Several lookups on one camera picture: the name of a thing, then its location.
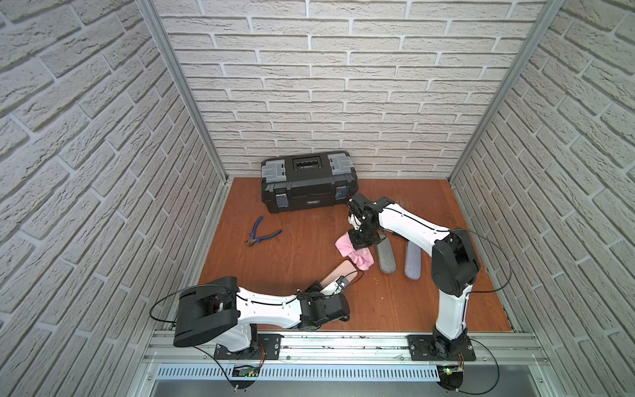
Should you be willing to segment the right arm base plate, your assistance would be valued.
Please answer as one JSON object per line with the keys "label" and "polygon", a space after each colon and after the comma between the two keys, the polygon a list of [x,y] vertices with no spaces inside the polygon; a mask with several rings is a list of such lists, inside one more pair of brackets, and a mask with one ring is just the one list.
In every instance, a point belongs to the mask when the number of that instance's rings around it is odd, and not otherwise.
{"label": "right arm base plate", "polygon": [[411,334],[406,337],[413,362],[474,362],[476,354],[471,339],[462,335],[448,341],[442,335]]}

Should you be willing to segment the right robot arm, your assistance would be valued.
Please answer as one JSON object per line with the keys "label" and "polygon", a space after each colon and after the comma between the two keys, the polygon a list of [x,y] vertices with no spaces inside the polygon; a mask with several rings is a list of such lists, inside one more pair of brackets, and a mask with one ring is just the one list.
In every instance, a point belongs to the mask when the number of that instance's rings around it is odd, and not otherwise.
{"label": "right robot arm", "polygon": [[480,265],[468,231],[426,221],[389,198],[368,200],[356,194],[347,203],[348,236],[355,249],[380,243],[380,232],[391,232],[414,243],[432,258],[431,278],[439,289],[438,319],[430,347],[449,357],[468,342],[466,309]]}

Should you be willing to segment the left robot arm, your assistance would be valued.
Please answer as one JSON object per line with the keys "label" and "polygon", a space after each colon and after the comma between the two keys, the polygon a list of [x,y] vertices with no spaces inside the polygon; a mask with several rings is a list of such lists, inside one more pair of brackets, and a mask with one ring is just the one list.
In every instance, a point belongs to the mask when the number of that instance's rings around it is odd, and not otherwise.
{"label": "left robot arm", "polygon": [[313,286],[288,296],[257,294],[227,276],[191,286],[179,293],[175,319],[175,347],[198,347],[213,342],[229,352],[256,345],[261,324],[282,329],[314,331],[324,324],[350,319],[344,290],[350,284],[339,276],[328,286]]}

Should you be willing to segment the pink eyeglass case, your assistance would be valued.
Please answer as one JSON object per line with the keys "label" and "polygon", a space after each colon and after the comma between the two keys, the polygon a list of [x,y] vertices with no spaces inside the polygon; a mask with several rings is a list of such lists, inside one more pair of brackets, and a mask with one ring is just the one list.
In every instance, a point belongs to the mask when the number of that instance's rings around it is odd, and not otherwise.
{"label": "pink eyeglass case", "polygon": [[345,276],[352,283],[357,274],[357,268],[350,261],[345,260],[320,283],[320,286],[322,286],[320,292],[325,296],[334,295],[336,294],[336,279],[338,277]]}

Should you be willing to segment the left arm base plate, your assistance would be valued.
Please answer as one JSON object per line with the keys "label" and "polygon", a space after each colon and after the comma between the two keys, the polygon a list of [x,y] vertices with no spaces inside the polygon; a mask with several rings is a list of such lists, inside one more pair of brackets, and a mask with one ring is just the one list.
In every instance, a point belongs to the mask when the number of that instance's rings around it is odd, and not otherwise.
{"label": "left arm base plate", "polygon": [[266,361],[277,361],[283,336],[279,333],[258,333],[253,336],[245,349],[231,352],[223,345],[218,344],[214,358],[217,360],[256,360],[264,358]]}

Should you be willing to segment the pink microfibre cloth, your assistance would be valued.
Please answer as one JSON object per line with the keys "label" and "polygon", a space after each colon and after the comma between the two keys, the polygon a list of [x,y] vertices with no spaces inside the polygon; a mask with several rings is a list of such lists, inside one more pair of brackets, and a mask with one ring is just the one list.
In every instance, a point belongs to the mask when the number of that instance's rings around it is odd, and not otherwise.
{"label": "pink microfibre cloth", "polygon": [[369,248],[354,248],[347,233],[342,235],[335,242],[335,247],[342,257],[348,257],[351,262],[361,271],[368,271],[375,263]]}

